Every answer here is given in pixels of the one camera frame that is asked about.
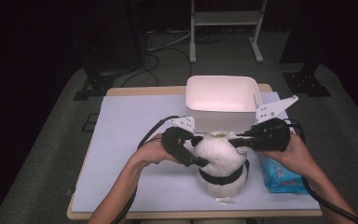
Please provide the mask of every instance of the metal stand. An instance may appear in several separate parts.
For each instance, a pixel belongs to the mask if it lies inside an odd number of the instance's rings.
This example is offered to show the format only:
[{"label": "metal stand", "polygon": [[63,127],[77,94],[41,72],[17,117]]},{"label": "metal stand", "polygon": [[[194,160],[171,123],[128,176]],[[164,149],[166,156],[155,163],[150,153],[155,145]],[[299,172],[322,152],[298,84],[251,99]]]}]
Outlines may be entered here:
[{"label": "metal stand", "polygon": [[306,93],[310,97],[331,96],[325,86],[322,86],[314,73],[319,62],[307,62],[304,64],[300,72],[283,73],[287,85],[292,93]]},{"label": "metal stand", "polygon": [[90,96],[105,96],[107,91],[113,87],[116,76],[103,76],[95,66],[85,63],[84,70],[87,79],[81,91],[78,91],[74,101],[86,101]]},{"label": "metal stand", "polygon": [[267,1],[263,0],[259,11],[195,12],[195,0],[191,0],[190,62],[195,63],[197,59],[194,41],[195,27],[204,25],[255,25],[255,34],[249,40],[257,62],[264,62],[257,46],[257,39],[264,19]]}]

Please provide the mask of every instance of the gray carpet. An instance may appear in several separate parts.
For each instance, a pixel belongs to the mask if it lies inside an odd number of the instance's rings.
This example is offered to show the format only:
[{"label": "gray carpet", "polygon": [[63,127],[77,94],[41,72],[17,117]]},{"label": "gray carpet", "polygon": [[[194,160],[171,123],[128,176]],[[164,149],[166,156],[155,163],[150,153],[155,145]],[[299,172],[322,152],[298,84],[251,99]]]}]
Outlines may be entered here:
[{"label": "gray carpet", "polygon": [[[282,98],[292,96],[282,73],[298,71],[302,64],[278,63],[288,34],[260,34],[258,44],[265,59],[263,63],[255,61],[248,41],[251,35],[221,35],[220,42],[197,45],[197,62],[191,65],[191,75],[253,77],[258,83],[270,84]],[[161,46],[177,38],[163,34],[150,37],[149,47]],[[171,48],[188,55],[187,43]],[[154,55],[159,62],[152,72],[158,77],[160,86],[186,84],[190,64],[182,52],[167,49]],[[156,58],[145,57],[145,67],[155,64]],[[315,75],[332,97],[312,98],[298,94],[299,101],[287,113],[303,125],[311,154],[358,213],[358,107],[328,68],[321,64]],[[119,77],[114,87],[120,87],[130,76]],[[0,207],[0,223],[85,223],[66,216],[70,197],[65,196],[76,184],[92,136],[92,133],[81,132],[83,124],[90,113],[99,112],[102,102],[102,97],[73,101],[85,80],[86,74],[81,69],[63,90]],[[125,85],[142,86],[156,86],[151,73],[141,74]],[[321,217],[269,217],[264,220],[257,217],[255,220],[266,224],[323,223]]]}]

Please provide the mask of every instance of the plush toy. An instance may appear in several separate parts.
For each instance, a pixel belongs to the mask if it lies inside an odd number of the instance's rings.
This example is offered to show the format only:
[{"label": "plush toy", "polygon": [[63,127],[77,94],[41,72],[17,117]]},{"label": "plush toy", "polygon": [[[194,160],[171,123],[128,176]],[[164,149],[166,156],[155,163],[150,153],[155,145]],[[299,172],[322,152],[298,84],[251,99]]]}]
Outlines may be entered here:
[{"label": "plush toy", "polygon": [[210,163],[197,173],[201,185],[214,198],[233,197],[238,194],[248,176],[248,147],[235,148],[228,139],[233,133],[208,133],[194,147],[195,156]]}]

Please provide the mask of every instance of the dark background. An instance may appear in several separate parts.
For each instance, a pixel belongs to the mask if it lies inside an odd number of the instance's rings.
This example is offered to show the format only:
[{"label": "dark background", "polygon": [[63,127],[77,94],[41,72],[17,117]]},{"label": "dark background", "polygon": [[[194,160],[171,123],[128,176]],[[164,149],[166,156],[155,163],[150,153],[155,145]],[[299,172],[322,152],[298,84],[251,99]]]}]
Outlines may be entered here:
[{"label": "dark background", "polygon": [[[188,29],[189,6],[182,0],[0,1],[0,203],[73,73],[139,66],[145,31]],[[260,1],[198,0],[196,7],[252,10]],[[262,30],[290,28],[282,63],[316,55],[358,104],[358,1],[269,1]]]}]

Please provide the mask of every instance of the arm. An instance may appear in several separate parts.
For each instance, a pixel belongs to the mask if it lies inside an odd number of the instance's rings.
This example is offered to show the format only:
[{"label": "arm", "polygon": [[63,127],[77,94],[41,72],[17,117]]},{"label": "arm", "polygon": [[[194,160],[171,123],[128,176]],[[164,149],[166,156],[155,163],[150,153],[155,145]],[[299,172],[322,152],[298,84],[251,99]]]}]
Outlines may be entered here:
[{"label": "arm", "polygon": [[[280,162],[286,169],[304,176],[312,186],[313,190],[322,198],[335,206],[355,215],[334,184],[330,181],[324,171],[310,155],[301,138],[295,134],[286,150],[260,151],[261,155]],[[351,220],[321,205],[321,210],[327,223],[353,223]]]},{"label": "arm", "polygon": [[136,190],[141,172],[150,163],[164,160],[176,161],[161,145],[155,136],[152,140],[132,154],[122,169],[115,184],[106,197],[98,205],[89,219],[89,223],[111,223],[126,206],[133,192]]}]

